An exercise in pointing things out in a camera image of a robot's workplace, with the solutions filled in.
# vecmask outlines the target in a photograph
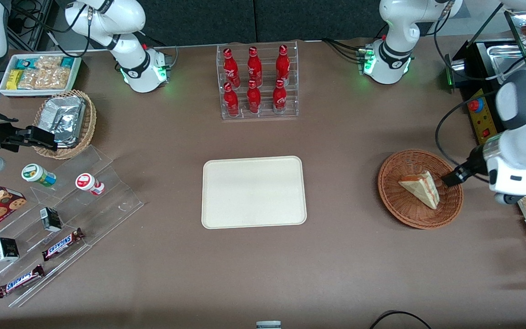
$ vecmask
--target small black box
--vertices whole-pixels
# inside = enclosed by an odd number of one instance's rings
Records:
[[[42,225],[44,229],[51,232],[58,232],[62,229],[62,223],[60,223],[60,216],[54,209],[48,207],[40,210],[40,218],[42,219]]]
[[[19,252],[14,239],[0,238],[0,262],[18,260]]]

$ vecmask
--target coca-cola bottle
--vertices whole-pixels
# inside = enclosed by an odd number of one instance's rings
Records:
[[[275,90],[273,90],[273,111],[275,114],[285,113],[285,101],[288,98],[288,93],[284,88],[284,81],[277,79],[275,82]]]
[[[247,67],[249,68],[249,79],[253,79],[257,83],[257,87],[261,87],[263,85],[263,66],[255,47],[249,48]]]
[[[257,88],[257,82],[249,80],[249,90],[247,90],[247,100],[249,100],[249,111],[253,114],[259,113],[261,107],[261,92]]]
[[[225,74],[227,81],[236,89],[241,85],[241,78],[238,76],[237,62],[232,58],[232,51],[229,48],[223,50],[223,55],[225,56]]]
[[[288,46],[282,44],[279,47],[279,57],[275,62],[275,69],[277,70],[277,79],[284,81],[284,86],[289,84],[289,58]]]
[[[238,97],[236,92],[232,90],[230,83],[225,83],[225,106],[227,108],[228,115],[231,117],[238,116]]]

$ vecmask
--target brown tabletop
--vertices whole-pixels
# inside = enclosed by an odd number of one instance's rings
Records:
[[[440,40],[448,52],[465,38]],[[171,83],[149,94],[123,83],[110,53],[87,54],[75,88],[98,111],[92,143],[146,205],[23,307],[0,301],[0,329],[248,329],[274,319],[285,329],[363,329],[392,309],[436,329],[523,327],[526,227],[515,207],[470,180],[459,217],[420,231],[378,196],[384,159],[438,153],[436,125],[461,102],[442,89],[433,40],[420,40],[395,85],[359,76],[326,44],[298,45],[300,116],[286,121],[221,120],[216,47],[182,48]],[[2,97],[0,112],[29,125],[41,103]],[[463,159],[475,145],[468,116],[449,118],[441,140]],[[0,185],[16,190],[29,189],[19,175],[27,163],[61,163],[28,148],[0,155]],[[205,162],[284,155],[303,162],[303,225],[202,227]],[[422,328],[394,316],[377,329],[393,325]]]

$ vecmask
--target yellow control panel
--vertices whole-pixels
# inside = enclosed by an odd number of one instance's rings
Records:
[[[480,95],[484,95],[482,89],[478,90],[472,98]],[[482,145],[486,143],[486,140],[498,134],[492,115],[490,114],[490,109],[486,103],[486,98],[482,97],[469,102],[468,113],[472,120],[472,126],[474,127],[478,144]]]

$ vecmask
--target round wicker basket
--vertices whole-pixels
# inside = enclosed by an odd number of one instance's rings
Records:
[[[430,172],[440,193],[440,204],[433,210],[399,185],[401,177]],[[435,154],[410,149],[390,156],[381,166],[378,187],[387,209],[401,222],[415,228],[435,229],[448,225],[462,209],[462,186],[447,187],[441,180],[453,168]]]
[[[77,154],[84,151],[84,149],[89,146],[90,141],[92,140],[92,135],[95,133],[95,124],[96,124],[96,109],[95,105],[92,104],[90,101],[90,98],[84,93],[79,90],[71,90],[67,92],[63,92],[58,95],[52,96],[52,98],[57,97],[67,97],[67,96],[80,96],[86,101],[86,108],[84,111],[84,118],[82,118],[82,125],[81,125],[81,131],[79,136],[79,144],[71,149],[58,149],[56,151],[51,151],[45,148],[38,148],[34,147],[36,149],[36,152],[40,154],[41,156],[46,156],[48,158],[54,158],[58,160],[65,160],[70,159],[76,156]],[[37,125],[40,121],[40,115],[42,114],[42,110],[44,109],[44,104],[40,106],[40,110],[36,114],[36,119],[34,120],[34,125]]]

